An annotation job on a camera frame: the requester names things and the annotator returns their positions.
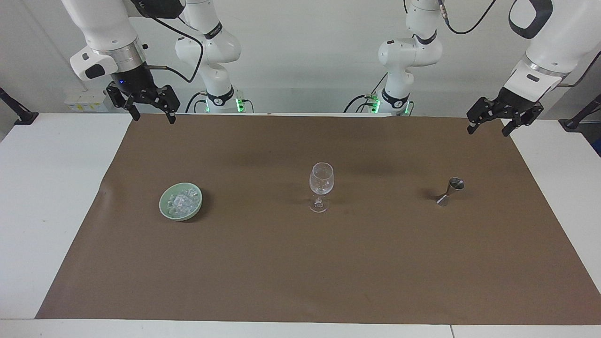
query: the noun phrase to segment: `brown surface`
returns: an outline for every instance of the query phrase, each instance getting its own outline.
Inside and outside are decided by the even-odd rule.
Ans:
[[[144,115],[37,318],[601,324],[601,296],[501,124],[465,127]],[[319,161],[336,175],[324,214],[307,204]],[[442,208],[451,176],[466,190]],[[157,208],[177,182],[205,196],[185,223]]]

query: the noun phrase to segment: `green bowl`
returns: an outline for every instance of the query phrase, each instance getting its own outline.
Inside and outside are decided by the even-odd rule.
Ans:
[[[183,217],[169,216],[167,214],[169,212],[169,209],[167,208],[167,203],[169,202],[169,198],[171,197],[171,195],[177,194],[178,192],[180,192],[182,190],[188,190],[188,189],[196,189],[196,191],[198,191],[198,195],[200,196],[200,201],[198,202],[198,206],[196,207],[196,209],[194,209],[194,211],[192,211],[190,214],[183,216]],[[160,200],[159,200],[159,210],[160,210],[161,214],[163,216],[169,218],[172,221],[189,220],[190,218],[194,217],[194,215],[196,215],[198,213],[201,205],[203,205],[203,192],[200,191],[200,188],[197,187],[196,185],[194,185],[192,183],[187,183],[187,182],[182,182],[182,183],[178,183],[176,185],[170,186],[169,189],[167,189],[167,190],[165,190],[165,192],[163,192],[163,194],[161,195]]]

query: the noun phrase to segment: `white table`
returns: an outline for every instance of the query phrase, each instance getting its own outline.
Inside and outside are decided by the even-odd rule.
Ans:
[[[601,337],[601,326],[32,319],[129,123],[127,114],[42,114],[0,143],[0,337]],[[511,137],[601,290],[601,159],[580,134],[565,133],[556,121],[537,121]]]

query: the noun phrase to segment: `clear glass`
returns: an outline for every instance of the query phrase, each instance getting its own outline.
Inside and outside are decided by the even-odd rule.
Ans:
[[[309,177],[309,186],[315,192],[309,208],[313,212],[324,212],[328,209],[329,200],[325,197],[334,188],[334,168],[325,162],[313,166]]]

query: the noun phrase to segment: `metal jigger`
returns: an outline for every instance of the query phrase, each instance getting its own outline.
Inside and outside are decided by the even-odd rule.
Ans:
[[[463,184],[463,180],[458,177],[453,177],[449,180],[449,185],[447,187],[447,192],[440,196],[436,200],[436,204],[440,206],[446,206],[449,203],[449,196],[454,194],[457,191],[463,190],[465,185]]]

